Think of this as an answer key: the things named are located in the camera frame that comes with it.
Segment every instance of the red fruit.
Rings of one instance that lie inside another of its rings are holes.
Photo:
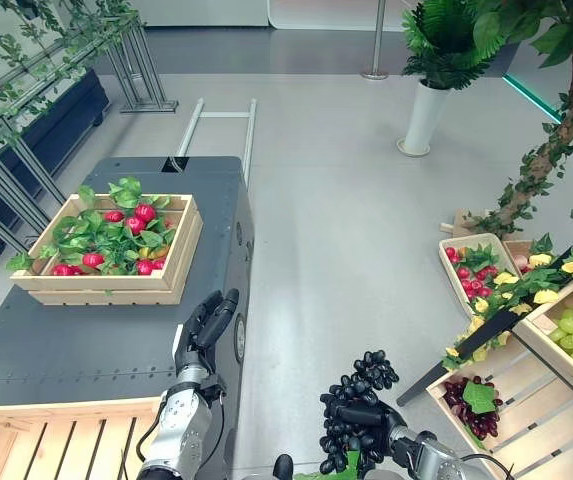
[[[146,228],[146,222],[138,217],[128,217],[124,221],[124,225],[130,228],[130,231],[133,232],[133,235],[139,235],[139,232]]]
[[[466,267],[459,267],[457,269],[457,276],[462,280],[468,278],[470,277],[470,270]]]
[[[74,275],[73,269],[70,268],[68,265],[60,263],[59,265],[55,265],[53,267],[53,275],[58,277],[66,277],[69,275]]]
[[[124,214],[119,210],[111,210],[104,214],[104,220],[107,222],[121,222],[124,219]]]
[[[135,207],[135,216],[148,223],[157,216],[157,212],[152,205],[142,204]]]
[[[155,269],[153,262],[150,260],[140,260],[137,262],[137,273],[139,275],[150,275]]]
[[[97,268],[104,263],[104,256],[101,253],[86,253],[82,257],[82,263],[90,268]]]

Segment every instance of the wooden fruit crate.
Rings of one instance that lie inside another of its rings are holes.
[[[453,247],[455,250],[462,247],[477,248],[478,245],[482,245],[483,247],[487,245],[492,246],[493,254],[499,257],[497,260],[497,268],[500,272],[508,270],[514,275],[517,274],[517,269],[506,253],[506,250],[504,250],[501,240],[492,233],[481,233],[479,235],[470,235],[468,237],[448,238],[439,242],[439,258],[446,269],[450,283],[455,289],[455,293],[457,294],[459,302],[462,304],[462,308],[468,315],[472,315],[474,312],[468,305],[466,292],[462,288],[459,278],[457,277],[457,273],[455,272],[453,265],[450,263],[448,255],[446,255],[445,249],[448,247]]]
[[[446,380],[481,376],[492,381],[504,405],[499,407],[498,437],[486,437],[481,448],[442,398]],[[487,453],[519,480],[573,479],[573,391],[541,361],[511,337],[486,361],[448,373],[427,389],[475,453]],[[491,475],[505,475],[483,462]]]
[[[158,214],[176,225],[176,232],[162,270],[154,270],[150,276],[54,276],[52,268],[59,262],[55,256],[36,260],[33,271],[17,271],[11,280],[45,305],[179,303],[203,222],[192,195],[169,197],[170,203],[159,209]],[[100,194],[96,198],[99,212],[117,208],[108,195]],[[76,217],[84,209],[79,195],[71,195],[30,249],[31,257],[36,257],[43,245],[52,242],[53,230],[62,218]]]
[[[0,480],[137,478],[135,446],[158,405],[154,397],[0,407]]]

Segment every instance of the floor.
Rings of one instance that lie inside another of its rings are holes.
[[[113,77],[101,77],[113,107],[58,183],[76,189],[101,158],[173,153],[197,99],[205,111],[258,101],[250,171],[256,224],[247,351],[234,479],[266,473],[288,452],[314,472],[318,396],[366,350],[384,349],[401,377],[394,399],[442,355],[467,319],[437,256],[438,230],[459,207],[492,207],[521,155],[541,142],[544,114],[503,80],[453,93],[429,156],[394,147],[404,135],[415,80],[357,75],[162,75],[178,112],[126,116]],[[200,121],[190,155],[241,155],[246,125]],[[573,241],[573,156],[567,177],[536,201],[529,238]],[[52,212],[53,205],[45,202]],[[0,302],[10,288],[0,258]],[[467,451],[427,395],[401,409]]]

